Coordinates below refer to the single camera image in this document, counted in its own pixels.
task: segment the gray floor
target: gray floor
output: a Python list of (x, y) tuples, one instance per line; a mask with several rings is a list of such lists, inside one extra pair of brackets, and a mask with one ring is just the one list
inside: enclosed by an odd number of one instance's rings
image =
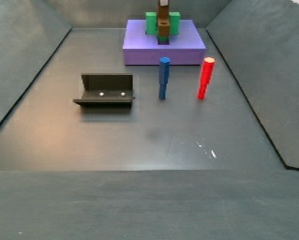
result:
[[(0, 170), (283, 170), (209, 35), (217, 60), (205, 101), (198, 66), (126, 67), (124, 29), (74, 29), (0, 130)], [(131, 113), (83, 112), (82, 73), (131, 72)]]
[(0, 172), (0, 240), (299, 240), (299, 172)]

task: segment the purple platform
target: purple platform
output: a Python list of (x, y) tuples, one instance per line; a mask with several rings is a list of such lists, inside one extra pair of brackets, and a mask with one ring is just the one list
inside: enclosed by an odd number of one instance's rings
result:
[(124, 37), (124, 64), (159, 65), (160, 57), (171, 65), (201, 65), (206, 46), (193, 20), (181, 20), (179, 35), (170, 37), (170, 45), (158, 45), (156, 36), (146, 35), (146, 20), (128, 20)]

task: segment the blue cylinder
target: blue cylinder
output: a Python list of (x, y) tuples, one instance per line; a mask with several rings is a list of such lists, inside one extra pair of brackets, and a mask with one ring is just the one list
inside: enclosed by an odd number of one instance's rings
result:
[(160, 100), (166, 99), (166, 91), (167, 91), (167, 86), (160, 84), (160, 88), (159, 88), (159, 99)]

